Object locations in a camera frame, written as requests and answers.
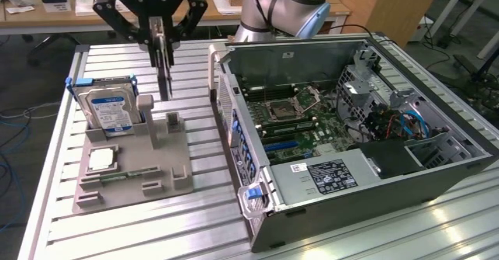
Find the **black graphics card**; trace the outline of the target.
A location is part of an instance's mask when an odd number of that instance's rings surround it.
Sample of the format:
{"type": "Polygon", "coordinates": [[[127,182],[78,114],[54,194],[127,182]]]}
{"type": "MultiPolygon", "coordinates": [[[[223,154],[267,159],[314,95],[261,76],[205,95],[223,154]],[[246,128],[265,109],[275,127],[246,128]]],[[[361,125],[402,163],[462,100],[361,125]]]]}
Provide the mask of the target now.
{"type": "Polygon", "coordinates": [[[162,101],[173,98],[173,79],[170,69],[174,61],[174,51],[170,39],[167,38],[167,28],[161,16],[150,18],[150,57],[151,65],[157,68],[157,78],[162,101]]]}

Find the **stack of white papers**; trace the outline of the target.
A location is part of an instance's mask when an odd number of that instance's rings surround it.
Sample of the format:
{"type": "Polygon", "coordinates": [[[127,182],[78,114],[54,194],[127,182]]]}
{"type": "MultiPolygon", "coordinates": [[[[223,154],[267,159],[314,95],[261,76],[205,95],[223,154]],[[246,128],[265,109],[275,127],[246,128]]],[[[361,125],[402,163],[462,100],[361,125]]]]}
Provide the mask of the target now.
{"type": "Polygon", "coordinates": [[[230,0],[214,0],[218,12],[222,15],[241,15],[242,6],[233,6],[230,0]]]}

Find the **white box with black lid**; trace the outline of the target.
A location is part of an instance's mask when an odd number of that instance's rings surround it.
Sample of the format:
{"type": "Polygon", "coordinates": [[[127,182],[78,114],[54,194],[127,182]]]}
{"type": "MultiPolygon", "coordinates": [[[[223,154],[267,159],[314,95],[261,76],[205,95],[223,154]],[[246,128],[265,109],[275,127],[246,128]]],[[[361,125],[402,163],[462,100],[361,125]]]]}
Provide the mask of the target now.
{"type": "Polygon", "coordinates": [[[70,0],[42,0],[43,7],[49,13],[71,11],[70,0]]]}

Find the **wooden desk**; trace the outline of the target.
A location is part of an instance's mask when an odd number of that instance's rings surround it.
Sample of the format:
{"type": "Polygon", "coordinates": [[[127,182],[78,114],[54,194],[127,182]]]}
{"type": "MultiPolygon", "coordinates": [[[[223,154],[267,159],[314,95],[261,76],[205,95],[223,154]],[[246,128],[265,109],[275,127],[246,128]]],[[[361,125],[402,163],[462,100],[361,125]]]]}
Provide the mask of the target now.
{"type": "MultiPolygon", "coordinates": [[[[47,12],[42,0],[34,1],[37,2],[35,9],[17,14],[7,12],[13,4],[7,1],[0,2],[0,35],[95,32],[113,29],[97,15],[77,16],[74,10],[47,12]]],[[[239,24],[239,14],[219,13],[214,0],[207,0],[207,4],[199,26],[239,24]]]]}

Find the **white paper label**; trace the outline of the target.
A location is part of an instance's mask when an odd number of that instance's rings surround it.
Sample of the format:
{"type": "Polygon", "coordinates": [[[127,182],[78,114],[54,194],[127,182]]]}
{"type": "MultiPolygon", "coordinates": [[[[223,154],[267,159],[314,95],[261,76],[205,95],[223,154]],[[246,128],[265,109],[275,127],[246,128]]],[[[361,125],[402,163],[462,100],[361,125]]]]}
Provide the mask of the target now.
{"type": "Polygon", "coordinates": [[[18,13],[25,13],[34,11],[35,8],[33,6],[25,6],[25,7],[13,7],[13,8],[6,8],[6,11],[13,15],[18,13]]]}

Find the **hard disk in blue caddy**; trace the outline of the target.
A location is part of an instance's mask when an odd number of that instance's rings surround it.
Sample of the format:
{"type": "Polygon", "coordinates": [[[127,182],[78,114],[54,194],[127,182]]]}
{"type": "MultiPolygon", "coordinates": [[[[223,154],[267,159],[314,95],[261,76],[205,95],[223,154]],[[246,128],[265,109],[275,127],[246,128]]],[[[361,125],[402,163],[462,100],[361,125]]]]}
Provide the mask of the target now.
{"type": "Polygon", "coordinates": [[[91,129],[102,129],[107,137],[133,134],[143,122],[137,107],[138,80],[135,75],[110,78],[66,79],[66,88],[75,98],[91,129]]]}

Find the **CPU socket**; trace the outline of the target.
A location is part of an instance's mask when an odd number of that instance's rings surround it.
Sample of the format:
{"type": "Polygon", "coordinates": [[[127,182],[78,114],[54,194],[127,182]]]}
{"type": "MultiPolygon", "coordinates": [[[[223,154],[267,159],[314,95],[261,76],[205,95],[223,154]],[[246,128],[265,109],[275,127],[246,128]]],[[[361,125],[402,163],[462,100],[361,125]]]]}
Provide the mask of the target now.
{"type": "Polygon", "coordinates": [[[289,100],[270,102],[267,108],[274,120],[289,120],[297,117],[294,105],[289,100]]]}

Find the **metal socket cover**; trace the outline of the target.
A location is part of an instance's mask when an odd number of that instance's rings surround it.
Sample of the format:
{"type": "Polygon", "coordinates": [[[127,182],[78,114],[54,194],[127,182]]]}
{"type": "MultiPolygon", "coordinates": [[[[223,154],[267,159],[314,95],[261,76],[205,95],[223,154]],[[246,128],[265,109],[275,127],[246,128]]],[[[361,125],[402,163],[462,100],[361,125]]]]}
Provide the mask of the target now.
{"type": "Polygon", "coordinates": [[[305,87],[293,97],[294,106],[302,113],[310,110],[321,101],[321,92],[313,85],[305,87]]]}

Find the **installed RAM stick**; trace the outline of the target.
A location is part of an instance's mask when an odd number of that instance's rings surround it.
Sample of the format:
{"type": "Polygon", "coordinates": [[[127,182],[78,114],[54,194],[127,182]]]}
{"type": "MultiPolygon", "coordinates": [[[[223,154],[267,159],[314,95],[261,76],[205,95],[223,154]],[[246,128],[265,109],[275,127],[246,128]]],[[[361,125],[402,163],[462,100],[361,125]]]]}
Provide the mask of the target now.
{"type": "Polygon", "coordinates": [[[287,133],[303,132],[314,130],[318,127],[318,123],[314,121],[306,122],[283,122],[269,125],[262,125],[258,128],[258,132],[263,136],[278,136],[287,133]]]}

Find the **silver CPU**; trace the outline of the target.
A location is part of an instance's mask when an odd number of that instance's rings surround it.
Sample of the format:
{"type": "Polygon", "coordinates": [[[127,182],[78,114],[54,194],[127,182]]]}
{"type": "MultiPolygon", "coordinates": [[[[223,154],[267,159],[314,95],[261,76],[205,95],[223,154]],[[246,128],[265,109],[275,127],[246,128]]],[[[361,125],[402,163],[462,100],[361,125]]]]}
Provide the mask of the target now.
{"type": "Polygon", "coordinates": [[[103,148],[94,150],[90,154],[90,170],[98,171],[109,169],[114,163],[114,150],[111,148],[103,148]]]}

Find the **grey parts rack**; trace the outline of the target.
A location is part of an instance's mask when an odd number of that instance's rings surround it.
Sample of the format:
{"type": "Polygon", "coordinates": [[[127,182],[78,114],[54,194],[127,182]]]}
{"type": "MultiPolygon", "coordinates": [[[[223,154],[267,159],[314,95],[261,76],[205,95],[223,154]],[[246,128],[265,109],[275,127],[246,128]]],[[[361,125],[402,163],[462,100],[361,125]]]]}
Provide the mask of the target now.
{"type": "Polygon", "coordinates": [[[138,96],[137,107],[146,120],[134,125],[133,134],[107,137],[101,130],[86,131],[73,205],[75,214],[117,209],[194,191],[185,119],[178,112],[154,119],[151,95],[138,96]],[[91,171],[90,154],[103,148],[114,150],[114,163],[109,169],[91,171]],[[102,183],[98,180],[106,174],[151,167],[159,167],[162,173],[123,181],[102,183]]]}

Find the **metal disk bay cage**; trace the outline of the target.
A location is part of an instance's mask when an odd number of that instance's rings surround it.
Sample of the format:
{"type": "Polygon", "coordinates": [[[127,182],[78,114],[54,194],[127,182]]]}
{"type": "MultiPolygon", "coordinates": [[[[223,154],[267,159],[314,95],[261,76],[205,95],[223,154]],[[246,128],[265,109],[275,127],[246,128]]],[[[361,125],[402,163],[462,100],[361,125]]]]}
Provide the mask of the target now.
{"type": "Polygon", "coordinates": [[[365,121],[380,104],[390,106],[393,88],[372,70],[348,65],[337,86],[339,93],[339,115],[342,119],[365,121]]]}

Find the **green RAM stick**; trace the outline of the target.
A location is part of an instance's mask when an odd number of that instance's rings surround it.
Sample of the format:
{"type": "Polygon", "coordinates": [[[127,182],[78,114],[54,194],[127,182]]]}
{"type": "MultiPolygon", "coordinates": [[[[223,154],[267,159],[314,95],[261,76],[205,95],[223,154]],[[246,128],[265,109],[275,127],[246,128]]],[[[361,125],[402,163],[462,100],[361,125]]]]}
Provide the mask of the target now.
{"type": "Polygon", "coordinates": [[[114,181],[123,181],[131,178],[138,178],[141,176],[146,177],[147,175],[157,175],[162,173],[162,169],[159,167],[145,168],[134,171],[127,172],[117,172],[113,174],[106,174],[98,177],[98,180],[105,182],[114,182],[114,181]]]}

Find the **green motherboard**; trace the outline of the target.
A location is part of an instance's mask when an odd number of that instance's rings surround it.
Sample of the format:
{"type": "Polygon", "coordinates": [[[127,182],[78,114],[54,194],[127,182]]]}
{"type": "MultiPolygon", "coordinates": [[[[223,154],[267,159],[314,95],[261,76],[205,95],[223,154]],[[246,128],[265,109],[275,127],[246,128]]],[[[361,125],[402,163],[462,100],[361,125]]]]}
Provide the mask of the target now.
{"type": "Polygon", "coordinates": [[[253,119],[259,141],[265,147],[266,144],[282,141],[298,140],[311,141],[314,146],[307,150],[266,152],[273,165],[293,162],[311,157],[319,157],[329,152],[342,152],[357,147],[357,137],[352,136],[343,119],[337,114],[334,108],[331,93],[331,81],[321,80],[318,82],[307,81],[298,84],[285,85],[250,85],[249,79],[243,76],[237,77],[239,87],[242,88],[249,113],[253,119]],[[271,118],[269,103],[289,100],[293,103],[293,97],[298,92],[313,85],[321,92],[322,101],[305,113],[297,110],[295,119],[274,120],[271,118]],[[287,133],[278,136],[263,136],[258,132],[262,125],[283,122],[314,121],[318,127],[314,130],[287,133]]]}

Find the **black floor stand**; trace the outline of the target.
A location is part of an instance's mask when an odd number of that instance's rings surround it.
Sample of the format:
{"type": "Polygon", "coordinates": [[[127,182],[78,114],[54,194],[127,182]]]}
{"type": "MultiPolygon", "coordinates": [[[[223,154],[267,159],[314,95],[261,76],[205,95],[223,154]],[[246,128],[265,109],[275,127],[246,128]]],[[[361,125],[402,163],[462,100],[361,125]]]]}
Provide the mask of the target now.
{"type": "Polygon", "coordinates": [[[499,113],[499,74],[493,75],[489,70],[493,67],[493,63],[499,58],[499,47],[493,52],[488,61],[481,68],[472,63],[472,61],[464,55],[454,55],[456,65],[458,68],[464,68],[469,73],[464,79],[461,89],[466,96],[470,98],[480,99],[481,104],[490,110],[499,113]]]}

